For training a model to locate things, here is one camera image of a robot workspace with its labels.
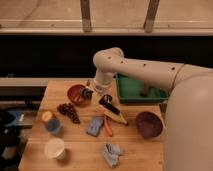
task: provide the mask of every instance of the cloth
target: cloth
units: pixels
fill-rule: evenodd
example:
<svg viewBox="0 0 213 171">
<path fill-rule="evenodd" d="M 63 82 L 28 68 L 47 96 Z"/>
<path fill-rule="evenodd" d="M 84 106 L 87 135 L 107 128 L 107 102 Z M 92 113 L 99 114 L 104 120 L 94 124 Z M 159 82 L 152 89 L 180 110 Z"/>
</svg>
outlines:
<svg viewBox="0 0 213 171">
<path fill-rule="evenodd" d="M 103 117 L 94 116 L 87 127 L 86 133 L 97 137 L 101 127 L 103 126 Z"/>
<path fill-rule="evenodd" d="M 111 168 L 119 164 L 119 156 L 123 155 L 123 150 L 118 144 L 104 144 L 103 156 Z"/>
</svg>

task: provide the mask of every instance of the paper cup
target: paper cup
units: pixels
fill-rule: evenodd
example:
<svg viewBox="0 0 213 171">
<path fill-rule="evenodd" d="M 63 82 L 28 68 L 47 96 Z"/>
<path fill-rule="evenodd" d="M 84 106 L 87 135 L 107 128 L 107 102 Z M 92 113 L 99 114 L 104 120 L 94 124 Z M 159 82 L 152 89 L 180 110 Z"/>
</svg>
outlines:
<svg viewBox="0 0 213 171">
<path fill-rule="evenodd" d="M 66 156 L 64 141 L 60 138 L 53 138 L 48 141 L 44 148 L 44 154 L 48 158 L 62 160 Z"/>
</svg>

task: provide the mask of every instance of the bunch of grapes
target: bunch of grapes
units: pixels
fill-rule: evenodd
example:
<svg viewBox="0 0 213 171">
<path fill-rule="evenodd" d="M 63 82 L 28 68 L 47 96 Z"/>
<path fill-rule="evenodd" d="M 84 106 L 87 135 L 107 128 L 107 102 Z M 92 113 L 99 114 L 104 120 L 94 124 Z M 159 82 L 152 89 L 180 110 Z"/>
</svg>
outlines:
<svg viewBox="0 0 213 171">
<path fill-rule="evenodd" d="M 57 110 L 62 115 L 66 115 L 68 118 L 70 118 L 73 123 L 80 124 L 80 120 L 79 120 L 78 114 L 76 113 L 76 110 L 75 110 L 74 106 L 71 103 L 60 104 L 57 107 Z"/>
</svg>

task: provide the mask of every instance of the green tray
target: green tray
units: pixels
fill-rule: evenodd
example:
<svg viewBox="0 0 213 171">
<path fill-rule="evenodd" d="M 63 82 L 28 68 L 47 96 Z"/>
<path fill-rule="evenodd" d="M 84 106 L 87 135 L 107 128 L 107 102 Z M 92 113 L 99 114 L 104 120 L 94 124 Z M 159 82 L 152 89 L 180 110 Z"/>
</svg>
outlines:
<svg viewBox="0 0 213 171">
<path fill-rule="evenodd" d="M 160 103 L 168 99 L 168 94 L 152 87 L 148 96 L 141 96 L 143 82 L 118 74 L 117 92 L 120 103 Z"/>
</svg>

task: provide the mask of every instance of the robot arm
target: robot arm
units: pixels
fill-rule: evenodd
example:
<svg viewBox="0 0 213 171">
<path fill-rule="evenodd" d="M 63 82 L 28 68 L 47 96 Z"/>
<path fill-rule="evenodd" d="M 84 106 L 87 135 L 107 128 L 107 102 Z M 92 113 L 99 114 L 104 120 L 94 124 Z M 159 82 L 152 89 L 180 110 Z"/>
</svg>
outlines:
<svg viewBox="0 0 213 171">
<path fill-rule="evenodd" d="M 119 48 L 99 51 L 95 89 L 102 93 L 121 73 L 170 91 L 164 171 L 213 170 L 213 70 L 193 65 L 126 59 Z"/>
<path fill-rule="evenodd" d="M 93 61 L 97 68 L 94 78 L 97 92 L 103 92 L 116 73 L 143 80 L 148 85 L 170 92 L 183 79 L 212 71 L 182 63 L 127 59 L 119 48 L 99 51 Z"/>
</svg>

